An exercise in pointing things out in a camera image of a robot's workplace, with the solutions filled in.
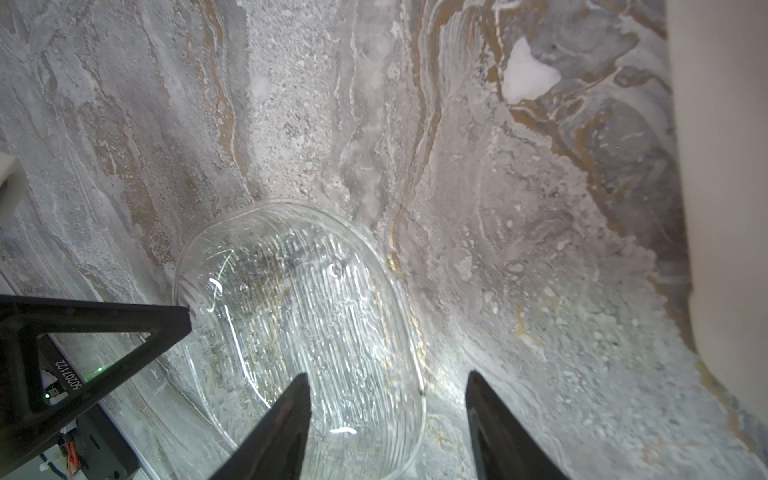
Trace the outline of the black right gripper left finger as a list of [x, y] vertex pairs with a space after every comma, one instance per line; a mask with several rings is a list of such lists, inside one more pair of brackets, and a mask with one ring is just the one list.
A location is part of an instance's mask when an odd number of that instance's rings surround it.
[[299, 479], [310, 421], [309, 379], [300, 373], [211, 479]]

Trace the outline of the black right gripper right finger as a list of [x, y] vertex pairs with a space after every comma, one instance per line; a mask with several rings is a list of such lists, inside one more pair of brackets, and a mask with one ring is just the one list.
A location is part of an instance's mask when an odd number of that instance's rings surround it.
[[478, 479], [568, 478], [476, 370], [468, 376], [465, 404]]

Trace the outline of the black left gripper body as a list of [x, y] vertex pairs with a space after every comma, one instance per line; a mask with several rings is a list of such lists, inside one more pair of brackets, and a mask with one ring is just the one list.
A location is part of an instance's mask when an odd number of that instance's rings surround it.
[[100, 406], [79, 417], [35, 463], [53, 479], [133, 479], [138, 457]]

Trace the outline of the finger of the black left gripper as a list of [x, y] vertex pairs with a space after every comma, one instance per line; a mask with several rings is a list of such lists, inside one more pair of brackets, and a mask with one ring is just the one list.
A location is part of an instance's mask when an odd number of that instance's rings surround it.
[[184, 307], [2, 296], [2, 473], [35, 461], [91, 408], [106, 413], [101, 401], [190, 331]]

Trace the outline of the large clear glass plate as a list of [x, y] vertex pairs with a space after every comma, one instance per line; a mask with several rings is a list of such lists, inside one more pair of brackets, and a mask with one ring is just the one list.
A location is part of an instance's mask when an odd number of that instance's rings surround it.
[[345, 219], [272, 200], [202, 227], [173, 286], [190, 313], [196, 393], [229, 448], [289, 383], [311, 395], [305, 479], [399, 479], [426, 422], [407, 309], [368, 239]]

